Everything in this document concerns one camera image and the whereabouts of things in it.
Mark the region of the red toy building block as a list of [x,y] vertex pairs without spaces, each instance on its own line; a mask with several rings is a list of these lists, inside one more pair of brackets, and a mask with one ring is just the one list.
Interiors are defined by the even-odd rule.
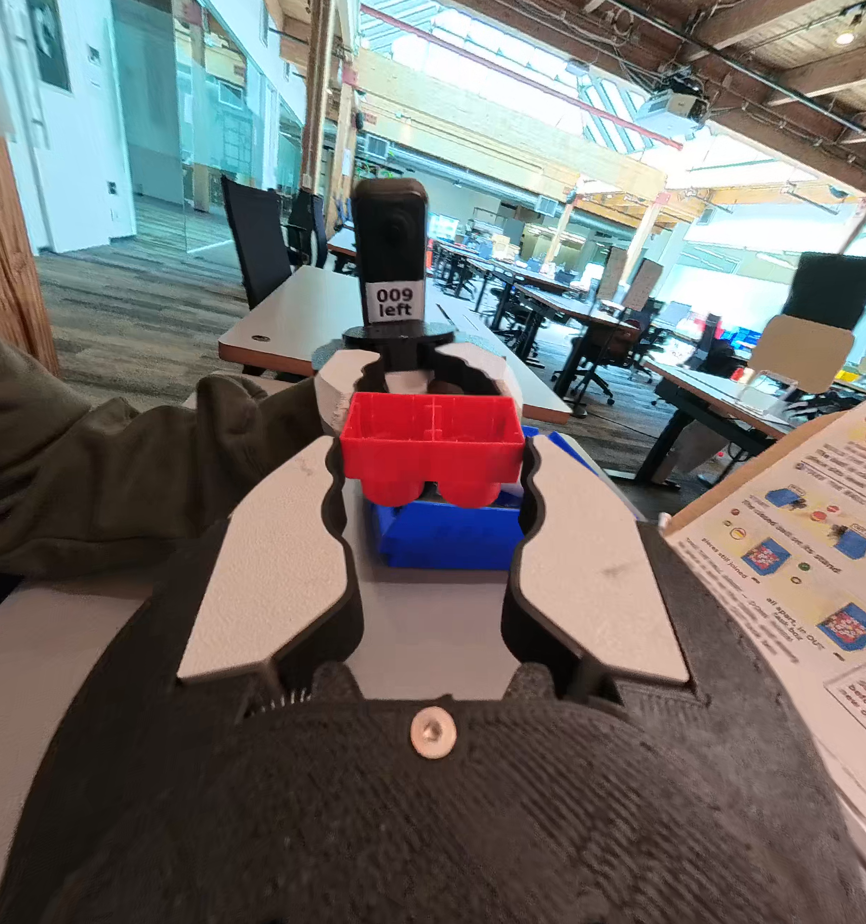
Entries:
[[427,483],[455,506],[494,502],[519,479],[525,439],[509,396],[353,396],[339,437],[345,475],[369,502],[404,506]]

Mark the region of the blue plastic bin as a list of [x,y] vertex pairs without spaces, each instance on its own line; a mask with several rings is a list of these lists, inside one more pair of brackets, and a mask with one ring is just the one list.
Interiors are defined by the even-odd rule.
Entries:
[[400,506],[366,501],[367,533],[386,566],[420,570],[508,571],[522,541],[521,479],[494,502],[466,508],[446,502],[436,483]]

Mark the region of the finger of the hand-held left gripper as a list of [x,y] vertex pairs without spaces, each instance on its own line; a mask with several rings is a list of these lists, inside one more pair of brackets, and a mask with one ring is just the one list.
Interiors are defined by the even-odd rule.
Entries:
[[433,393],[453,397],[509,398],[522,419],[522,392],[505,357],[473,342],[433,350]]
[[372,350],[337,350],[317,371],[314,391],[324,430],[340,435],[353,397],[360,392],[384,391],[383,358]]

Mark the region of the black divider panel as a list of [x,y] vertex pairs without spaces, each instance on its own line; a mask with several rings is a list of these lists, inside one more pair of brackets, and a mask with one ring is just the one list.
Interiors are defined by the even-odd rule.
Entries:
[[853,332],[866,311],[866,257],[804,251],[782,316]]

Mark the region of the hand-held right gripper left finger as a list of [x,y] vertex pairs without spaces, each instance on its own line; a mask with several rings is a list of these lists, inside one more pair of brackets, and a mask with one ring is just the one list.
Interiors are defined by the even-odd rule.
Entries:
[[319,437],[231,514],[177,676],[200,683],[255,674],[312,685],[359,647],[362,601],[344,537],[337,439]]

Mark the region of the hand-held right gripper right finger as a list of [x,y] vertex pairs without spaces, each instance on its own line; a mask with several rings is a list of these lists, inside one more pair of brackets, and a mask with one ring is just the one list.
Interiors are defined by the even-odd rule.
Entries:
[[521,541],[508,571],[501,638],[555,687],[692,675],[639,523],[612,488],[543,435],[523,451]]

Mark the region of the beige board stand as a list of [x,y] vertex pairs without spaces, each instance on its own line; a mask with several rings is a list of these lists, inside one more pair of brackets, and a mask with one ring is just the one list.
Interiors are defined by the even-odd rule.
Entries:
[[851,331],[788,315],[773,317],[750,355],[751,377],[739,405],[777,415],[792,398],[825,392],[853,343]]

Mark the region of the ceiling projector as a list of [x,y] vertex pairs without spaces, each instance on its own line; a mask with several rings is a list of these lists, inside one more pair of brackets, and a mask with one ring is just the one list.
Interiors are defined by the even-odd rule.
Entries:
[[693,135],[705,125],[708,115],[709,101],[704,95],[660,90],[638,108],[633,123],[647,132],[673,140]]

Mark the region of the wide wooden pillar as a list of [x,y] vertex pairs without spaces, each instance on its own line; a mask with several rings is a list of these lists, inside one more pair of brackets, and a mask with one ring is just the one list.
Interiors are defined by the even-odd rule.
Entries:
[[8,146],[0,138],[0,338],[60,375]]

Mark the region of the printed instruction sheet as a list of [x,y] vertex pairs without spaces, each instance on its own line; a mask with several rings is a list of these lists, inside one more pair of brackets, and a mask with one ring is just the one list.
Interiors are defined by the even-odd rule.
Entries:
[[752,635],[815,737],[866,764],[866,400],[789,438],[667,540]]

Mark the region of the black office chair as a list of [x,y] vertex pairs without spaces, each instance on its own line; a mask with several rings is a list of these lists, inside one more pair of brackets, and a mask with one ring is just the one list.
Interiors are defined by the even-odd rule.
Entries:
[[301,189],[292,205],[286,225],[288,260],[294,268],[325,267],[328,257],[323,217],[323,198]]
[[227,176],[220,185],[247,302],[254,309],[293,273],[280,199],[276,191],[254,189]]

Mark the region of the instruction sheet on board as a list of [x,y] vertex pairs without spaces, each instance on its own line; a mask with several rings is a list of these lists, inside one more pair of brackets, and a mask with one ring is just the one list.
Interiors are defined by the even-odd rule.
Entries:
[[674,539],[720,504],[747,496],[760,482],[783,480],[797,464],[805,464],[809,456],[817,455],[826,445],[843,445],[857,429],[865,427],[866,403],[802,424],[671,516],[666,524],[659,525],[659,535],[664,539]]

